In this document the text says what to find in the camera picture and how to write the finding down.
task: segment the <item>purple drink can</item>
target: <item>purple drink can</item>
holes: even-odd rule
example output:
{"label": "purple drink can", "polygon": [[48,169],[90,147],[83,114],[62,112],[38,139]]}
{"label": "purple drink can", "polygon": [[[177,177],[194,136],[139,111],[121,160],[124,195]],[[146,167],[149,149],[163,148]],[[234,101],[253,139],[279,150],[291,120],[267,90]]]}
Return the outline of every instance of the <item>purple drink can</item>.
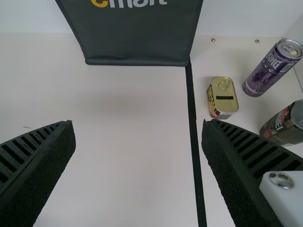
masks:
{"label": "purple drink can", "polygon": [[261,96],[302,57],[302,44],[292,39],[281,39],[243,83],[243,91],[252,97]]}

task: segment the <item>can lid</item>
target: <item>can lid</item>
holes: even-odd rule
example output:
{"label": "can lid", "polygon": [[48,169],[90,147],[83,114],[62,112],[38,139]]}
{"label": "can lid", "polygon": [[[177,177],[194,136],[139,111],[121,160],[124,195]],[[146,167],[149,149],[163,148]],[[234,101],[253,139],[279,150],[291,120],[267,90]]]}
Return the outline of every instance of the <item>can lid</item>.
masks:
{"label": "can lid", "polygon": [[233,82],[227,77],[212,79],[214,105],[221,113],[234,113],[239,109]]}
{"label": "can lid", "polygon": [[303,130],[303,99],[295,102],[290,113],[290,118],[292,119],[295,126]]}
{"label": "can lid", "polygon": [[289,59],[299,59],[303,56],[303,45],[292,39],[281,39],[277,48],[283,56]]}

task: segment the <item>metal bolt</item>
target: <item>metal bolt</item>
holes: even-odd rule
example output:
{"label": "metal bolt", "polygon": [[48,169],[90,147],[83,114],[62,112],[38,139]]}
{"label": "metal bolt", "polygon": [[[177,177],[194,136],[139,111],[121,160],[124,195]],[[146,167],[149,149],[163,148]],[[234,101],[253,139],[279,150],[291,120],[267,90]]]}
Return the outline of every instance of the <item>metal bolt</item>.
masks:
{"label": "metal bolt", "polygon": [[269,179],[280,188],[290,189],[294,187],[294,180],[283,172],[272,172],[269,175]]}

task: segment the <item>energy drink can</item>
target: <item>energy drink can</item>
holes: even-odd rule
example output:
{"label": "energy drink can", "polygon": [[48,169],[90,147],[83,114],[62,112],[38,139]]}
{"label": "energy drink can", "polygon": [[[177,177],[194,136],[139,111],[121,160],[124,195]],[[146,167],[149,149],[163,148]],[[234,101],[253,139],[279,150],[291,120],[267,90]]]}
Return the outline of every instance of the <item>energy drink can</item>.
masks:
{"label": "energy drink can", "polygon": [[227,77],[214,77],[207,89],[207,97],[212,118],[228,119],[239,108],[233,82]]}
{"label": "energy drink can", "polygon": [[292,39],[281,39],[243,83],[243,91],[252,97],[261,96],[302,57],[302,44]]}
{"label": "energy drink can", "polygon": [[303,142],[303,99],[272,117],[260,129],[260,136],[281,146]]}

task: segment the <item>black divider strip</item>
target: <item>black divider strip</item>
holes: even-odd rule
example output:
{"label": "black divider strip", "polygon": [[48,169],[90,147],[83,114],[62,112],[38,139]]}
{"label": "black divider strip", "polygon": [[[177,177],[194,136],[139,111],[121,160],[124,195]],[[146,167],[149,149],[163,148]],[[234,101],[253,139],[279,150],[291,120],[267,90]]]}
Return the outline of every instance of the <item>black divider strip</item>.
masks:
{"label": "black divider strip", "polygon": [[196,123],[195,93],[194,93],[193,73],[192,73],[190,60],[188,65],[185,67],[185,73],[186,73],[186,85],[187,85],[187,106],[188,106],[188,119],[189,119],[189,131],[190,131],[190,144],[191,144],[191,154],[192,154],[193,169],[194,169],[198,225],[199,227],[206,227],[207,223],[206,223],[203,183],[202,183],[200,154],[199,154],[199,142],[198,142],[197,123]]}

